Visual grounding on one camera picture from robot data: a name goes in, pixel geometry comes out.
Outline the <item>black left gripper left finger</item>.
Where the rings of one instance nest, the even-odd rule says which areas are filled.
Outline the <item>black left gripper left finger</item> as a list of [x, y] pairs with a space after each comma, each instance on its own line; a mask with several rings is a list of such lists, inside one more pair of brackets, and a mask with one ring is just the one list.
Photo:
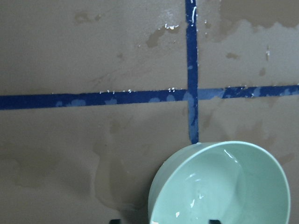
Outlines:
[[110, 224], [120, 224], [120, 219], [111, 219]]

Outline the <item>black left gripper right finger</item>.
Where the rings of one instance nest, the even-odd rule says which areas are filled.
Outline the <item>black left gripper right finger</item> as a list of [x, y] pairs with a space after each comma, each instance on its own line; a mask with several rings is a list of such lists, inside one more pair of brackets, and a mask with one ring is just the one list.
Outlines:
[[210, 219], [209, 224], [221, 224], [221, 222], [218, 219]]

